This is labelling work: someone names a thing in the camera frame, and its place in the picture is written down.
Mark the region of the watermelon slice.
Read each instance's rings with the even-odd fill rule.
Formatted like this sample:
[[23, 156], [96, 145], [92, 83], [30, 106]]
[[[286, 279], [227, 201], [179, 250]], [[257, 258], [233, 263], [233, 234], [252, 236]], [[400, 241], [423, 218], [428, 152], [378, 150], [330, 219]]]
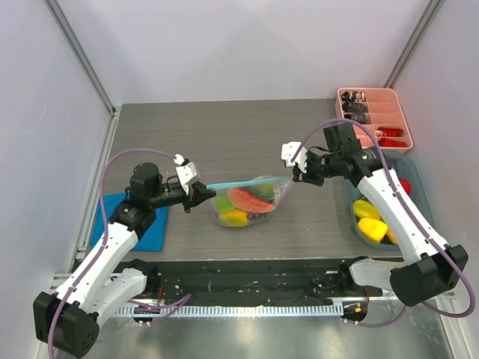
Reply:
[[228, 197], [235, 207], [246, 212], [265, 213], [275, 210], [274, 204], [259, 200], [240, 188], [231, 188]]

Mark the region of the clear zip top bag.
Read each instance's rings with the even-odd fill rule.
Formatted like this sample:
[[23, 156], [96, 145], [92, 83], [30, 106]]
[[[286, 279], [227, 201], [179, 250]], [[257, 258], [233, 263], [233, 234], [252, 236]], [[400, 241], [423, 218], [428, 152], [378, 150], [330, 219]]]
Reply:
[[241, 228], [265, 221], [275, 212], [293, 185], [290, 177], [258, 176], [239, 182], [207, 185], [216, 196], [211, 200], [216, 224]]

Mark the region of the orange green mango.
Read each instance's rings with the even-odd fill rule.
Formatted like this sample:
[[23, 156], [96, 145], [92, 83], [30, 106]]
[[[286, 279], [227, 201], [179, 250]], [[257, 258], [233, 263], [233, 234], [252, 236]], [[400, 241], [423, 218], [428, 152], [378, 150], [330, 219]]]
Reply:
[[241, 209], [234, 209], [230, 212], [218, 215], [218, 220], [225, 227], [244, 227], [249, 224], [248, 213]]

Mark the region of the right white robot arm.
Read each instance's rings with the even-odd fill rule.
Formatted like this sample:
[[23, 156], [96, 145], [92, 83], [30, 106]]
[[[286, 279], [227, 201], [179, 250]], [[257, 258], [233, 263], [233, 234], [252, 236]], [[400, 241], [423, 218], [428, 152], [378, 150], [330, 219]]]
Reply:
[[413, 307], [462, 282], [470, 308], [475, 307], [474, 291], [463, 273], [469, 259], [465, 248], [449, 245], [433, 228], [401, 186], [378, 140], [361, 126], [373, 143], [364, 148], [354, 131], [357, 126], [348, 119], [328, 120], [317, 126], [328, 147], [321, 156], [307, 150], [304, 141], [281, 148], [281, 158], [292, 169], [293, 181], [321, 186], [327, 178], [348, 180], [378, 210], [397, 240], [402, 262], [357, 260], [338, 276], [339, 289], [346, 295], [355, 295], [364, 286], [386, 289]]

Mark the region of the purple grape bunch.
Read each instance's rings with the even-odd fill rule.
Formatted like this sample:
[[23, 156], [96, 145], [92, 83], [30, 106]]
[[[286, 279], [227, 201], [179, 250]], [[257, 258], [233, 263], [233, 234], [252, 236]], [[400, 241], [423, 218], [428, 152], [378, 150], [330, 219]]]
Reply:
[[260, 221], [260, 220], [263, 220], [263, 219], [266, 219], [268, 218], [269, 216], [269, 213], [268, 212], [265, 212], [265, 213], [253, 213], [253, 212], [249, 212], [247, 214], [247, 219], [249, 221]]

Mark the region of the green starfruit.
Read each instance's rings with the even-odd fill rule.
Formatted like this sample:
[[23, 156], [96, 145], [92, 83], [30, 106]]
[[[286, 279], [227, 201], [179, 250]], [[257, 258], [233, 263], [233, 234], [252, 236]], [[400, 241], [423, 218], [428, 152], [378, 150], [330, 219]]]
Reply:
[[213, 199], [213, 208], [217, 215], [223, 215], [236, 209], [228, 196], [215, 197]]

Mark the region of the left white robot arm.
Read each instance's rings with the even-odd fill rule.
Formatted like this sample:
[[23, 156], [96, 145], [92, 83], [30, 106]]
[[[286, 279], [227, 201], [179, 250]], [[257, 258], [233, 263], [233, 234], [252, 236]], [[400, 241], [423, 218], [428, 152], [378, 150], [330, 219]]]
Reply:
[[94, 346], [104, 323], [131, 298], [152, 298], [159, 291], [153, 267], [135, 262], [109, 282], [110, 274], [156, 220], [156, 209], [180, 204], [186, 212], [216, 196], [200, 182], [197, 168], [184, 161], [175, 182], [165, 183], [153, 163], [137, 165], [126, 189], [104, 225], [104, 231], [81, 265], [54, 293], [34, 300], [36, 337], [50, 352], [59, 349], [83, 358]]

